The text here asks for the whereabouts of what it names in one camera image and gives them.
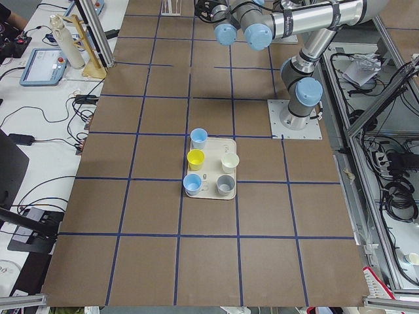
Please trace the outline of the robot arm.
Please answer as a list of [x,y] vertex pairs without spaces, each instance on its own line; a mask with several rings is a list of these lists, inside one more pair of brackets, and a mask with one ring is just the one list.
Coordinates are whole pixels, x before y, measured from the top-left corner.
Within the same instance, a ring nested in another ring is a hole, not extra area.
[[229,5],[227,1],[195,1],[194,15],[201,21],[211,24],[217,42],[223,46],[232,45],[237,38],[237,31],[241,28],[238,11],[245,9],[261,10],[264,1],[234,1]]
[[387,1],[319,1],[313,5],[287,8],[275,1],[272,13],[264,14],[260,1],[237,1],[232,11],[248,45],[254,50],[265,49],[277,38],[310,34],[299,53],[285,62],[282,69],[282,80],[291,98],[285,115],[305,119],[323,93],[312,73],[325,49],[342,26],[367,22],[387,4]]

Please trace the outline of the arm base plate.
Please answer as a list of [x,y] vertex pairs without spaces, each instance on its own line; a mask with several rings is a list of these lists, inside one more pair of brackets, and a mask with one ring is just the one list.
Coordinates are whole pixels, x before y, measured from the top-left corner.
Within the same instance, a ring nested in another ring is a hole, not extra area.
[[289,112],[288,99],[269,99],[268,113],[273,139],[322,140],[319,121],[320,112],[312,107],[306,117],[296,117]]

